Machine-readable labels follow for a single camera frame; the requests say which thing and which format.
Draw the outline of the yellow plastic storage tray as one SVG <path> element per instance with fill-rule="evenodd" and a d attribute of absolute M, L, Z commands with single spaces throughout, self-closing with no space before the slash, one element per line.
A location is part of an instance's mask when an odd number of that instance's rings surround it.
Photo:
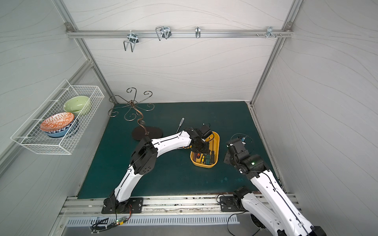
<path fill-rule="evenodd" d="M 213 168 L 219 159 L 220 136 L 217 132 L 205 140 L 204 153 L 191 152 L 190 159 L 195 166 L 201 168 Z"/>

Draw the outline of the green black screwdriver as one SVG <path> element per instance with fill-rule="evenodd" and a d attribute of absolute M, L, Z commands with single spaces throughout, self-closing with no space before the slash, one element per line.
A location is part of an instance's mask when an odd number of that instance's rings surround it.
<path fill-rule="evenodd" d="M 211 155 L 210 155 L 210 152 L 208 152 L 208 153 L 206 154 L 205 164 L 206 164 L 206 165 L 210 165 L 210 164 L 211 164 Z"/>

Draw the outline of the black yellow-capped screwdriver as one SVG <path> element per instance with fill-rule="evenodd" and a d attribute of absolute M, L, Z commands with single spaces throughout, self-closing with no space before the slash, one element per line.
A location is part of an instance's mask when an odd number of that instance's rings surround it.
<path fill-rule="evenodd" d="M 212 142 L 212 148 L 211 148 L 211 153 L 210 153 L 210 164 L 213 165 L 215 164 L 215 149 L 214 149 L 214 141 Z"/>

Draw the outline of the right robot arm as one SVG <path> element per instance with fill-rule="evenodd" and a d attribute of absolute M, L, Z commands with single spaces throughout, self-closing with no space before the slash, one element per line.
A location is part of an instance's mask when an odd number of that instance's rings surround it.
<path fill-rule="evenodd" d="M 254 224 L 274 236 L 324 236 L 320 226 L 313 225 L 292 203 L 271 170 L 259 155 L 250 155 L 245 142 L 236 138 L 226 144 L 225 163 L 235 167 L 259 190 L 266 206 L 247 187 L 233 192 L 232 205 L 237 211 L 249 213 Z"/>

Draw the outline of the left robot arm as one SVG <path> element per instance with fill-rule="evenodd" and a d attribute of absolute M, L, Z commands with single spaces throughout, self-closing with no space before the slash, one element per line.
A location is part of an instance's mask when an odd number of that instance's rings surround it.
<path fill-rule="evenodd" d="M 121 207 L 129 203 L 131 194 L 143 175 L 153 170 L 158 157 L 182 148 L 204 153 L 207 143 L 214 137 L 210 127 L 204 124 L 201 128 L 185 128 L 176 134 L 158 139 L 142 138 L 132 153 L 131 162 L 124 177 L 108 200 L 115 210 L 121 211 Z"/>

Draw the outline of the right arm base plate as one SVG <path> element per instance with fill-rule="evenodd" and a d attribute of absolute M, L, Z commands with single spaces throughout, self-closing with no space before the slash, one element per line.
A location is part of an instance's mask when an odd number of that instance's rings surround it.
<path fill-rule="evenodd" d="M 221 212 L 242 212 L 245 211 L 241 204 L 241 200 L 235 196 L 219 195 L 217 202 L 220 205 Z"/>

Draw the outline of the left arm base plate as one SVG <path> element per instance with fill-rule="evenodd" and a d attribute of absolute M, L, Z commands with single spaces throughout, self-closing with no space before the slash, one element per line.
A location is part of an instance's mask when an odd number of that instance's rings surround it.
<path fill-rule="evenodd" d="M 102 214 L 126 214 L 141 213 L 143 198 L 130 198 L 124 202 L 119 202 L 114 195 L 103 201 Z"/>

